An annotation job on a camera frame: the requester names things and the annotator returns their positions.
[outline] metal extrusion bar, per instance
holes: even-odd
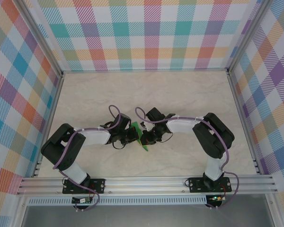
[[[209,69],[190,69],[190,70],[127,70],[127,72],[191,72],[191,71],[203,71],[203,72],[208,72],[208,71],[225,71],[225,68],[209,68]],[[94,73],[94,70],[83,70],[83,71],[71,71],[71,70],[65,70],[63,73],[64,74],[79,74],[79,73]],[[97,73],[107,73],[107,71],[97,71]],[[126,70],[111,70],[109,73],[116,73],[116,72],[126,72]]]
[[[149,195],[212,195],[214,193],[190,193],[184,185],[187,178],[193,176],[172,177],[105,177],[105,196],[149,196]],[[237,179],[227,175],[232,184],[232,192],[237,186]],[[277,188],[271,175],[241,175],[238,194],[276,193]],[[62,194],[62,177],[24,178],[19,196],[65,196]]]
[[[29,9],[23,2],[23,0],[13,0],[15,6],[18,8],[21,16],[25,20],[29,30],[34,35],[37,43],[41,47],[42,51],[44,52],[46,58],[48,59],[49,63],[60,77],[62,77],[63,70],[59,66],[58,61],[56,60],[52,50],[50,49],[49,45],[47,44],[42,32],[40,31],[38,25],[36,24],[35,20],[33,19]]]
[[[260,158],[258,157],[258,155],[256,153],[255,145],[252,141],[251,134],[249,133],[247,120],[246,120],[246,117],[244,115],[244,111],[242,109],[242,106],[240,104],[236,88],[234,86],[234,83],[232,81],[231,76],[228,73],[226,73],[226,74],[227,74],[227,79],[228,79],[228,82],[229,82],[229,85],[230,85],[230,88],[231,88],[232,96],[233,96],[233,99],[235,101],[235,104],[236,104],[236,107],[237,107],[237,110],[238,110],[239,118],[240,118],[240,121],[241,121],[241,124],[242,124],[242,128],[243,128],[243,131],[244,131],[244,134],[245,134],[245,137],[246,137],[246,141],[247,141],[251,156],[256,159],[259,172],[261,174],[264,174],[263,167],[261,165],[259,165]]]
[[[233,57],[233,60],[229,66],[229,72],[232,74],[233,70],[236,68],[237,64],[241,60],[246,48],[248,47],[250,41],[254,37],[257,29],[259,28],[262,19],[264,18],[266,12],[269,10],[271,4],[274,0],[263,0],[261,6],[259,7],[257,14],[255,15],[254,19],[251,22],[251,25],[246,32],[243,41],[238,48],[237,52],[235,53],[235,56]]]
[[[45,126],[45,130],[44,130],[44,133],[43,133],[43,138],[42,138],[42,142],[41,142],[42,145],[45,144],[45,142],[47,141],[51,127],[52,127],[53,117],[55,115],[55,111],[56,111],[56,108],[57,108],[57,105],[58,105],[58,101],[59,101],[60,93],[61,93],[61,90],[62,90],[63,82],[64,82],[64,78],[60,77],[59,80],[58,80],[57,91],[56,91],[55,97],[53,99],[53,105],[52,105],[52,108],[51,108],[51,111],[50,111],[50,114],[49,114],[49,117],[48,117],[48,120],[47,120],[47,123],[46,123],[46,126]],[[40,166],[41,166],[41,161],[42,161],[42,154],[41,154],[41,152],[38,152],[38,157],[36,159],[35,167],[32,169],[30,176],[35,176],[36,174],[39,174],[39,171],[37,171],[37,173],[36,173],[36,170],[37,170],[38,164],[40,164]]]

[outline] ventilation grille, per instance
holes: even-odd
[[[188,205],[206,204],[205,195],[184,196],[101,196],[98,205]],[[71,197],[31,197],[28,206],[69,206]]]

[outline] robotic arm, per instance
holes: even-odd
[[[70,141],[69,147],[57,168],[75,183],[84,187],[90,186],[90,176],[78,165],[75,161],[81,147],[92,144],[113,144],[120,141],[123,147],[139,138],[138,132],[131,126],[131,119],[123,113],[120,113],[121,118],[118,123],[118,117],[113,122],[108,122],[99,126],[93,131],[80,131],[76,133]],[[50,139],[42,146],[41,153],[51,163],[56,165],[60,160],[65,146],[63,143],[69,142],[75,129],[65,123],[50,137]]]
[[[227,156],[222,143],[213,131],[210,130],[208,125],[201,121],[181,119],[181,117],[171,113],[165,116],[155,107],[146,114],[146,117],[152,122],[158,122],[169,118],[172,119],[155,124],[142,122],[141,126],[146,129],[141,136],[142,145],[151,145],[155,144],[157,141],[162,141],[162,135],[165,133],[194,133],[202,148],[209,156],[207,167],[203,174],[204,185],[212,191],[220,184],[224,176],[222,166],[226,162]],[[226,147],[231,147],[231,144],[234,141],[234,135],[215,114],[208,113],[204,117],[199,117],[199,119],[210,123],[222,137]]]
[[[91,179],[78,163],[75,162],[75,159],[82,146],[112,144],[116,148],[114,146],[116,141],[120,141],[124,147],[126,144],[139,139],[136,129],[130,127],[131,119],[125,114],[120,113],[119,110],[118,112],[119,114],[113,122],[100,125],[98,128],[76,130],[65,123],[42,146],[41,153],[54,164],[54,168],[58,168],[64,176],[69,178],[66,181],[67,184],[63,183],[63,193],[88,194],[94,192],[98,195],[98,193],[104,192],[103,184],[105,183],[105,179]],[[208,113],[206,116],[197,119],[175,116],[175,114],[165,116],[154,107],[146,116],[149,121],[139,116],[143,120],[141,126],[145,129],[140,138],[142,145],[152,145],[157,141],[162,142],[162,136],[165,133],[194,133],[202,148],[209,156],[203,177],[188,179],[190,192],[219,192],[217,188],[220,185],[228,185],[229,179],[228,182],[225,181],[227,177],[223,177],[224,172],[222,169],[228,162],[228,153],[226,153],[226,150],[231,147],[234,135],[215,114]],[[203,188],[205,187],[206,190],[199,191],[201,188],[198,185],[201,185]],[[90,198],[84,202],[75,200],[74,203],[85,202],[90,202]]]

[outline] plaid backdrop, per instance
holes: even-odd
[[[284,205],[284,0],[275,0],[232,75],[257,154]]]
[[[0,0],[0,227],[34,167],[57,81],[12,0]]]
[[[245,36],[246,32],[248,31],[248,29],[249,29],[249,27],[251,25],[251,22],[254,19],[255,15],[257,14],[257,11],[258,11],[258,9],[259,9],[259,7],[260,7],[262,2],[263,2],[263,0],[257,0],[257,2],[255,4],[255,6],[254,6],[250,16],[248,17],[248,20],[247,20],[247,22],[246,22],[246,24],[245,24],[245,26],[244,26],[244,28],[243,28],[239,38],[237,40],[237,43],[236,43],[235,47],[233,48],[233,50],[231,52],[231,56],[230,56],[230,58],[227,61],[227,64],[226,64],[227,68],[229,68],[229,66],[230,66],[230,64],[232,62],[232,59],[235,56],[235,54],[236,54],[236,52],[238,50],[238,47],[241,45],[241,43],[242,43],[242,41],[244,39],[244,36]]]
[[[225,68],[250,2],[26,0],[61,67],[73,71]]]

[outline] red wire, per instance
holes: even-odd
[[[225,188],[225,186],[224,185],[220,185],[223,189],[224,189],[224,197],[225,197],[225,195],[226,195],[226,188]]]

